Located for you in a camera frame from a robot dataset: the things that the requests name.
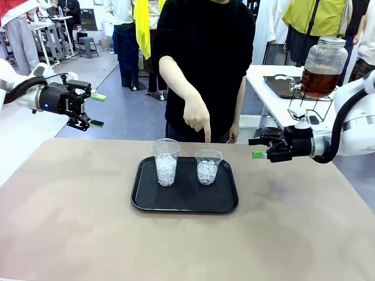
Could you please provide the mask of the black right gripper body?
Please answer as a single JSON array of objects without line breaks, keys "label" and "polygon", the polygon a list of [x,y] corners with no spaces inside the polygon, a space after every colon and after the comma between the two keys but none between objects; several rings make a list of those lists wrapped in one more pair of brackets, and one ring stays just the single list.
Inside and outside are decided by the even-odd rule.
[{"label": "black right gripper body", "polygon": [[284,128],[284,139],[287,144],[287,160],[293,157],[310,156],[312,152],[313,132],[311,128],[298,129],[295,126]]}]

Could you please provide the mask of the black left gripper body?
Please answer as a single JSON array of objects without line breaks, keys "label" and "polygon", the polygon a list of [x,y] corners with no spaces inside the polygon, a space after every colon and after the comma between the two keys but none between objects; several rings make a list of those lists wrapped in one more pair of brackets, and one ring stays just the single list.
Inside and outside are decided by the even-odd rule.
[{"label": "black left gripper body", "polygon": [[76,116],[84,112],[85,101],[68,91],[66,84],[51,83],[37,95],[39,109],[59,115]]}]

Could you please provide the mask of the short clear plastic cup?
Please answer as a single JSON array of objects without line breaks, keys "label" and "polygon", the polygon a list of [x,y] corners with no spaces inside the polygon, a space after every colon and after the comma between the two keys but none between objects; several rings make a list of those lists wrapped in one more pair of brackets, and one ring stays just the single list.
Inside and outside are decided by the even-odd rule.
[{"label": "short clear plastic cup", "polygon": [[196,151],[197,178],[200,184],[211,185],[215,179],[223,155],[213,148],[201,148]]}]

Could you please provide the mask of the glass drink dispenser jar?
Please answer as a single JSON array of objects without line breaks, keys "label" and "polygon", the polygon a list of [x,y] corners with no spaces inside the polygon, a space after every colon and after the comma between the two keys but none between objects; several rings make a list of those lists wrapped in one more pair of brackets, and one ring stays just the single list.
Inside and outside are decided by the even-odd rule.
[{"label": "glass drink dispenser jar", "polygon": [[341,38],[321,37],[309,50],[301,78],[290,82],[290,92],[299,91],[301,95],[315,99],[331,94],[348,57],[345,44]]}]

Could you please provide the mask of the tall clear plastic cup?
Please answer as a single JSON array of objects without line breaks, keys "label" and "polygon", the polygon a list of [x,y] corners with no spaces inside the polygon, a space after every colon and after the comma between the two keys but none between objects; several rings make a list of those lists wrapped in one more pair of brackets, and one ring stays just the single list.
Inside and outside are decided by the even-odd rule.
[{"label": "tall clear plastic cup", "polygon": [[180,148],[179,142],[170,138],[159,139],[152,144],[158,183],[163,187],[169,187],[175,182]]}]

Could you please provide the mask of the person's left forearm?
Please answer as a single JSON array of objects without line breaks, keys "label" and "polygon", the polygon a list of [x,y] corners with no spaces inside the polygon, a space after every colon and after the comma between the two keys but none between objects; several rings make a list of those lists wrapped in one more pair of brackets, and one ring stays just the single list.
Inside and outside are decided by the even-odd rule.
[{"label": "person's left forearm", "polygon": [[243,106],[243,101],[244,101],[244,94],[246,91],[246,76],[242,78],[240,88],[237,94],[237,100],[236,100],[236,107],[235,107],[235,112],[234,112],[234,120],[233,120],[233,125],[239,126],[240,123],[240,115],[241,115],[241,110]]}]

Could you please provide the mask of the person's right forearm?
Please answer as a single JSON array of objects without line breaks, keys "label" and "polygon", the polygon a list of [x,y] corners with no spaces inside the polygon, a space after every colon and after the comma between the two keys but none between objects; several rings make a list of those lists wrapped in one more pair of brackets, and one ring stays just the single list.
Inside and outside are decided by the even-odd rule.
[{"label": "person's right forearm", "polygon": [[185,102],[191,106],[205,107],[198,90],[188,82],[177,62],[171,56],[163,56],[160,58],[159,70],[169,88]]}]

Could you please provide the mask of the person's left hand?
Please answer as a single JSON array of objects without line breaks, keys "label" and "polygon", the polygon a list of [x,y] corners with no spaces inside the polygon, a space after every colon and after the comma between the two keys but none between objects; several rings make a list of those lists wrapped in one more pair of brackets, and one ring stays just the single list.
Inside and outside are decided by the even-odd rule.
[{"label": "person's left hand", "polygon": [[231,128],[230,128],[230,132],[229,132],[229,139],[228,139],[228,143],[236,143],[237,142],[237,139],[238,139],[238,136],[239,136],[239,124],[238,123],[234,123],[232,124]]}]

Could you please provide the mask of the person's right hand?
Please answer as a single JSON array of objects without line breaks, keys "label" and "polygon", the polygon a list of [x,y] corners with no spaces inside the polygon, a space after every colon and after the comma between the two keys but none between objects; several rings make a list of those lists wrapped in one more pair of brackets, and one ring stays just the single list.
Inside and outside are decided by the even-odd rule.
[{"label": "person's right hand", "polygon": [[204,141],[211,142],[210,114],[206,104],[199,94],[190,94],[183,97],[185,108],[183,118],[196,132],[204,131]]}]

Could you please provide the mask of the dark round bucket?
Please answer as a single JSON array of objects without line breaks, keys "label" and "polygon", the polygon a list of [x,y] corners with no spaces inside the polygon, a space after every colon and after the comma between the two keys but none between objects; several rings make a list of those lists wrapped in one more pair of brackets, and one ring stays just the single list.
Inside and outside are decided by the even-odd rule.
[{"label": "dark round bucket", "polygon": [[281,129],[276,120],[271,116],[264,116],[260,121],[261,132],[264,134],[276,134],[283,133],[284,130]]}]

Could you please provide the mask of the white plastic bin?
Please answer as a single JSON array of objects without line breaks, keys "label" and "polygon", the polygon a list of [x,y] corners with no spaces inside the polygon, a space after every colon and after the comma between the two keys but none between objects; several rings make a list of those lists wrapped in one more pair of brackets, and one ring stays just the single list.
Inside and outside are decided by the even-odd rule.
[{"label": "white plastic bin", "polygon": [[250,139],[259,128],[261,115],[240,115],[239,139]]}]

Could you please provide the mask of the grey step stool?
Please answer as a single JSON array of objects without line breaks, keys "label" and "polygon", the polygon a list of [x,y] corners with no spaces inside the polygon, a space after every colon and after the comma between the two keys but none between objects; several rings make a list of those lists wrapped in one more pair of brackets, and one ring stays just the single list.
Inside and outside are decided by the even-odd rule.
[{"label": "grey step stool", "polygon": [[92,59],[94,55],[99,56],[97,46],[92,37],[80,37],[79,38],[79,54],[80,57],[84,56],[87,59]]}]

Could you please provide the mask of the white side table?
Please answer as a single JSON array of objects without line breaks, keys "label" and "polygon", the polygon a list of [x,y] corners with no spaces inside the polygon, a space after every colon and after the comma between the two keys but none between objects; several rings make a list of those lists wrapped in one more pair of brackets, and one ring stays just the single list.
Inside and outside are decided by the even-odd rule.
[{"label": "white side table", "polygon": [[318,127],[331,128],[336,118],[336,112],[334,105],[330,101],[285,100],[278,97],[264,81],[265,76],[285,74],[290,77],[300,77],[302,72],[302,67],[295,66],[251,65],[247,70],[246,77],[279,126],[285,127],[297,123],[288,112],[289,106],[292,105],[294,107],[302,106],[305,109],[314,109],[325,119]]}]

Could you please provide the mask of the dark brown serving tray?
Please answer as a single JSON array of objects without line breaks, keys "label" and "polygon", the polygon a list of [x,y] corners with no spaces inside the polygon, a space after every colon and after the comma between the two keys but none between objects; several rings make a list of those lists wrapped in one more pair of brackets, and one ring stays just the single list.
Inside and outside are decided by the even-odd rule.
[{"label": "dark brown serving tray", "polygon": [[278,97],[287,100],[293,98],[301,99],[301,92],[293,88],[293,86],[300,83],[300,77],[276,74],[274,76],[264,76],[263,78],[266,85],[272,89]]}]

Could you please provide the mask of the white box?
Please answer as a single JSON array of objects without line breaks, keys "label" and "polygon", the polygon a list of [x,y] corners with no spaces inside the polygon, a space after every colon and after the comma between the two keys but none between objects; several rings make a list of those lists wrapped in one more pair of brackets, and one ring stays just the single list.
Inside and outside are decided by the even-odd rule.
[{"label": "white box", "polygon": [[109,52],[114,52],[113,32],[114,24],[112,22],[103,22],[102,28],[102,47]]}]

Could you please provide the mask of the mannequin with blue cloth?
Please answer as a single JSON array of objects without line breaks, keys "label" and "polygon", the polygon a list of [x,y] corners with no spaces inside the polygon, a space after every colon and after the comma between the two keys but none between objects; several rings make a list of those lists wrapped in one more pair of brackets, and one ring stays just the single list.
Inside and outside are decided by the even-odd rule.
[{"label": "mannequin with blue cloth", "polygon": [[104,9],[114,19],[114,53],[118,57],[121,84],[132,91],[140,89],[139,46],[136,39],[134,6],[135,0],[103,0]]}]

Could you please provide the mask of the person in grey trousers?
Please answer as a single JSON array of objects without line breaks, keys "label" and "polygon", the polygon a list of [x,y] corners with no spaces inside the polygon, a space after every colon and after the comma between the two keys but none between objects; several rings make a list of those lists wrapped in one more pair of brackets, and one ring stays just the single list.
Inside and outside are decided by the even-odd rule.
[{"label": "person in grey trousers", "polygon": [[28,18],[39,7],[37,0],[0,0],[0,25],[5,29],[21,75],[29,75],[39,64]]}]

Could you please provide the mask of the white standing desk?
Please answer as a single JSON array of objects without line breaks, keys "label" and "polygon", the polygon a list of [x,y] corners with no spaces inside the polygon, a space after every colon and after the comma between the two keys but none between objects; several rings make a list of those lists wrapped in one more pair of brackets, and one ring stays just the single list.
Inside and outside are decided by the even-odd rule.
[{"label": "white standing desk", "polygon": [[65,17],[55,16],[55,17],[52,17],[52,18],[48,17],[48,18],[44,18],[44,21],[42,21],[42,19],[39,19],[39,21],[32,22],[32,23],[28,24],[29,30],[32,32],[32,35],[33,35],[33,38],[34,38],[34,41],[35,41],[37,54],[38,54],[40,62],[46,63],[47,65],[52,66],[52,67],[60,64],[60,61],[58,61],[57,63],[50,63],[49,62],[49,60],[47,58],[47,53],[46,53],[45,47],[43,45],[42,35],[41,35],[41,31],[40,31],[41,28],[45,28],[45,27],[53,25],[53,24],[60,24],[61,25],[62,31],[64,33],[65,40],[69,44],[69,55],[67,57],[65,57],[64,59],[70,59],[70,58],[72,58],[73,56],[76,55],[76,52],[73,51],[73,44],[71,42],[70,35],[67,31],[66,19],[69,19],[69,18],[70,18],[69,16],[65,16]]}]

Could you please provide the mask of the mannequin with brown skirt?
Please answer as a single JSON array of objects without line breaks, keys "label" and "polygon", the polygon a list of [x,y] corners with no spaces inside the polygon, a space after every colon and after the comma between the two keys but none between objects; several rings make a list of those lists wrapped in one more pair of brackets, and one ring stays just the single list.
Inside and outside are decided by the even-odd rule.
[{"label": "mannequin with brown skirt", "polygon": [[151,57],[148,60],[145,60],[143,55],[144,71],[149,75],[148,90],[146,95],[161,102],[164,102],[167,99],[165,92],[168,86],[159,73],[158,62],[156,61],[156,56],[154,55],[154,40],[158,32],[158,21],[165,1],[166,0],[148,0]]}]

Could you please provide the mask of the seated person in black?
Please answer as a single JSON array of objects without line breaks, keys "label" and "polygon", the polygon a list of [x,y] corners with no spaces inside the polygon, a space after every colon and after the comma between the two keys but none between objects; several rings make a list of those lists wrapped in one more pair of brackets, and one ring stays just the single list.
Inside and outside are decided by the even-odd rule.
[{"label": "seated person in black", "polygon": [[61,7],[66,19],[68,31],[71,33],[75,25],[81,24],[80,19],[80,3],[78,0],[58,0],[57,5]]}]

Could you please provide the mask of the yellow hanging scarf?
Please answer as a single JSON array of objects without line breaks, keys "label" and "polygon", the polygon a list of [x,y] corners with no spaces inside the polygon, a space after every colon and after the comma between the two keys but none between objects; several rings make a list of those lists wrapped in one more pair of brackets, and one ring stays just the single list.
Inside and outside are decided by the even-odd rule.
[{"label": "yellow hanging scarf", "polygon": [[145,60],[151,57],[148,0],[135,0],[134,19],[136,38]]}]

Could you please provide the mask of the black plastic serving tray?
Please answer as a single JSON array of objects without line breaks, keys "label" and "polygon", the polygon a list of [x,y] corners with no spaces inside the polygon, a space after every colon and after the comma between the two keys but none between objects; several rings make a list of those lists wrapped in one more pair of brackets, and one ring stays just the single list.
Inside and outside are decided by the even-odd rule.
[{"label": "black plastic serving tray", "polygon": [[238,193],[229,163],[221,161],[213,184],[197,179],[194,157],[179,157],[175,182],[169,187],[158,183],[153,156],[140,161],[131,192],[132,205],[146,212],[227,214],[238,206]]}]

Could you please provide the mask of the white hanging robe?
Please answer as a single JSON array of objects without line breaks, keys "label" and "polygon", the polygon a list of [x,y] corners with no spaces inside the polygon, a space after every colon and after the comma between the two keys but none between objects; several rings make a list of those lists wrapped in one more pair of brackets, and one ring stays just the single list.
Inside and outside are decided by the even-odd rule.
[{"label": "white hanging robe", "polygon": [[255,24],[254,65],[279,65],[286,61],[284,44],[288,28],[282,17],[290,0],[260,0]]}]

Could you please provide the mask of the person in black sweater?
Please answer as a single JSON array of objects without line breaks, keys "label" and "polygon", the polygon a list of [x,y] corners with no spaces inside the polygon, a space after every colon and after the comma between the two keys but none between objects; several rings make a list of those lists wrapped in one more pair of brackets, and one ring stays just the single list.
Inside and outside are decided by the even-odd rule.
[{"label": "person in black sweater", "polygon": [[[240,0],[166,0],[162,8],[154,41],[158,64],[171,56],[198,90],[210,114],[210,143],[228,143],[254,36],[255,18]],[[185,101],[169,88],[166,137],[205,143],[204,131],[186,124],[184,108]]]}]

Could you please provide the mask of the person in camouflage shorts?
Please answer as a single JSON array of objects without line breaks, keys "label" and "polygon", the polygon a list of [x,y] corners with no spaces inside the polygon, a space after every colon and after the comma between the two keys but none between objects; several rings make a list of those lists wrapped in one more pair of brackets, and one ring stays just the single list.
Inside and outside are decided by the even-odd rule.
[{"label": "person in camouflage shorts", "polygon": [[357,50],[357,60],[349,82],[363,78],[373,70],[375,70],[375,0],[369,0],[363,19],[362,37]]}]

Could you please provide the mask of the yellow-green jacket mannequin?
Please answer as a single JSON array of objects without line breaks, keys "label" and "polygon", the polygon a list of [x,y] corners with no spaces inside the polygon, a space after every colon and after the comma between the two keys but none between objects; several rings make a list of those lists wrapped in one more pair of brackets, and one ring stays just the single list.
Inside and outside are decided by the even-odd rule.
[{"label": "yellow-green jacket mannequin", "polygon": [[291,0],[282,17],[288,27],[285,48],[291,61],[303,66],[320,37],[344,35],[352,13],[352,0]]}]

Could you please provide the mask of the dark wall board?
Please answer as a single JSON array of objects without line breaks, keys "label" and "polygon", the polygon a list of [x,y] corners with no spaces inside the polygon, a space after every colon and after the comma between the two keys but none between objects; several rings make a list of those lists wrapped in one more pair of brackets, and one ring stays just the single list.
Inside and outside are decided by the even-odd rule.
[{"label": "dark wall board", "polygon": [[80,21],[83,30],[98,31],[94,9],[81,9]]}]

